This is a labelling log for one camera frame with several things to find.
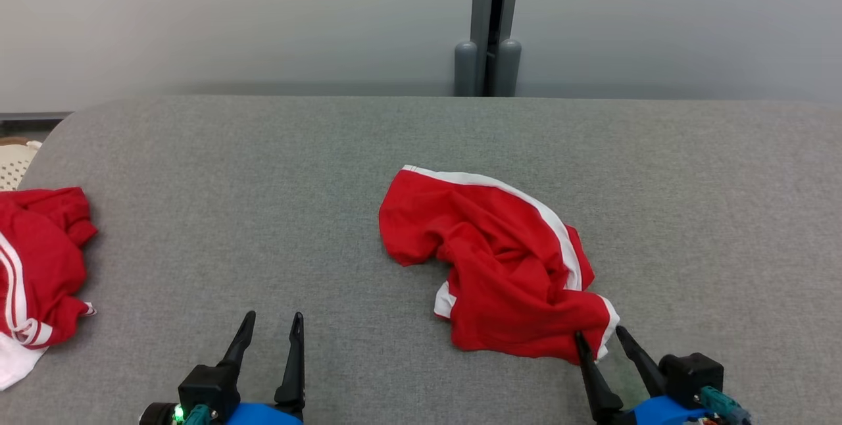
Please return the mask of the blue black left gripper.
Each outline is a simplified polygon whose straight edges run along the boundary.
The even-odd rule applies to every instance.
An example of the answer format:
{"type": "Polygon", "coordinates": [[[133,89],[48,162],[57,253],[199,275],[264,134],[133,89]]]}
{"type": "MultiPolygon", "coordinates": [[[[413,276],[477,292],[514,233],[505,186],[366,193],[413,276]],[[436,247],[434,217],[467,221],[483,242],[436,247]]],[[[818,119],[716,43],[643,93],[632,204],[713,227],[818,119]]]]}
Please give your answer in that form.
{"type": "MultiPolygon", "coordinates": [[[[240,369],[244,354],[249,348],[255,331],[255,311],[247,311],[241,325],[229,344],[220,367],[240,369]]],[[[306,361],[304,316],[297,312],[289,332],[289,352],[282,384],[274,393],[276,404],[241,402],[225,423],[228,425],[301,425],[306,407],[306,361]]]]}

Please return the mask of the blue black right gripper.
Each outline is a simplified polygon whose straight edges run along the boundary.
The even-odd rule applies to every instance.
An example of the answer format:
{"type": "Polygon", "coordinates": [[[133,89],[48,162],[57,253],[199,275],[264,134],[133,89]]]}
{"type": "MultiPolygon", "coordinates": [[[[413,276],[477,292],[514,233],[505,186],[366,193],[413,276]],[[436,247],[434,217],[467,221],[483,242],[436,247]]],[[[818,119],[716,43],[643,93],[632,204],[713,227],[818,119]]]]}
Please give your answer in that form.
{"type": "Polygon", "coordinates": [[[583,332],[574,333],[578,354],[578,367],[582,374],[587,404],[596,424],[703,424],[713,412],[704,408],[688,409],[668,398],[666,378],[655,360],[633,338],[625,326],[616,327],[616,335],[626,356],[634,362],[647,392],[649,400],[636,407],[623,410],[619,395],[614,394],[599,371],[595,356],[583,332]]]}

